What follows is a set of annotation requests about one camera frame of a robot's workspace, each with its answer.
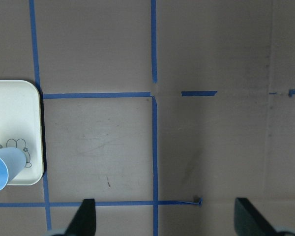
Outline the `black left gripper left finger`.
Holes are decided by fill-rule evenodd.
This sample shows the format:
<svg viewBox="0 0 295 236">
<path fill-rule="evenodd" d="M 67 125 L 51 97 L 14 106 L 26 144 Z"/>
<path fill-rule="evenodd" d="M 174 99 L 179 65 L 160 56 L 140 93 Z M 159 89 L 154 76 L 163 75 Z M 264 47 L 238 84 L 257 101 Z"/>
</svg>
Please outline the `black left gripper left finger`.
<svg viewBox="0 0 295 236">
<path fill-rule="evenodd" d="M 96 233 L 95 199 L 84 199 L 67 227 L 65 236 L 94 236 Z"/>
</svg>

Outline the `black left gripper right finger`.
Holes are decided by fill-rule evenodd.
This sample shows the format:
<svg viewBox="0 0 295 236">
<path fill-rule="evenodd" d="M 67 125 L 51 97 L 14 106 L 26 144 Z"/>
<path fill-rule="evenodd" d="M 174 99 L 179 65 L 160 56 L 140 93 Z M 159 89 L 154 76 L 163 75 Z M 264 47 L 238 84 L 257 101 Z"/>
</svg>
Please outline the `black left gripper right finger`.
<svg viewBox="0 0 295 236">
<path fill-rule="evenodd" d="M 234 228 L 238 236 L 279 236 L 247 198 L 236 198 Z"/>
</svg>

